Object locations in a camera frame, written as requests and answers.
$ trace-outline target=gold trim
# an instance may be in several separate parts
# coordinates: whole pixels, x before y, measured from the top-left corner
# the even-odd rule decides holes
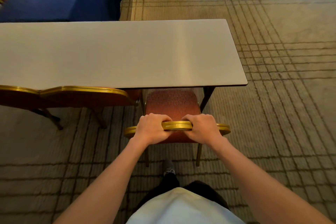
[[[0,85],[0,90],[21,91],[21,92],[39,95],[38,90],[33,90],[33,89],[23,88],[23,87],[18,87],[18,86]]]
[[[221,135],[229,134],[230,126],[226,124],[217,123],[217,127]],[[165,131],[176,131],[176,130],[192,130],[193,125],[190,121],[167,121],[162,122],[162,128]],[[137,126],[129,127],[124,130],[124,135],[128,138],[132,138],[137,130]]]
[[[130,103],[133,105],[137,105],[137,102],[132,100],[126,91],[124,90],[119,90],[115,88],[106,88],[106,87],[86,87],[86,86],[59,86],[47,90],[41,90],[40,95],[41,97],[45,98],[50,95],[60,93],[60,92],[65,92],[65,91],[80,91],[80,92],[98,92],[98,93],[112,93],[112,94],[120,94],[125,96]]]

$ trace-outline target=tabletop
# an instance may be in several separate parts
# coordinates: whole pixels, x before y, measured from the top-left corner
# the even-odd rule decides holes
[[[0,46],[0,85],[247,85],[224,19],[0,23]]]

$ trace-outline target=person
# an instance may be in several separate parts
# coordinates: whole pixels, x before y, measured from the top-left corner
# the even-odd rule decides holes
[[[235,149],[221,136],[213,116],[186,115],[183,120],[193,124],[191,131],[185,131],[186,135],[209,146],[230,171],[258,222],[332,223]],[[162,129],[163,121],[171,119],[152,113],[142,116],[125,149],[55,223],[113,223],[141,154],[149,145],[165,140],[172,133]],[[180,188],[171,162],[165,165],[168,166],[161,184],[140,202],[128,224],[243,223],[211,187],[196,181]]]

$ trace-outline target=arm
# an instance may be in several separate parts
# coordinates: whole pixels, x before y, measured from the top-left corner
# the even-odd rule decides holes
[[[56,224],[111,224],[123,200],[132,171],[143,151],[150,144],[168,138],[171,132],[161,123],[171,121],[166,115],[141,116],[137,130],[121,154],[62,213]]]
[[[193,124],[192,131],[185,131],[187,136],[218,155],[260,223],[332,223],[235,149],[221,136],[213,116],[187,115],[184,120]]]

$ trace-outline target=hand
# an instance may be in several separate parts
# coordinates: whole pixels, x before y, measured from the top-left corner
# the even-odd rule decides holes
[[[212,145],[212,142],[222,135],[219,132],[215,118],[209,114],[190,115],[187,114],[182,120],[189,120],[192,123],[192,130],[184,131],[185,134],[192,140]]]
[[[142,140],[146,147],[166,140],[172,134],[172,131],[163,130],[161,123],[164,121],[172,121],[172,119],[167,115],[153,113],[141,116],[134,138]]]

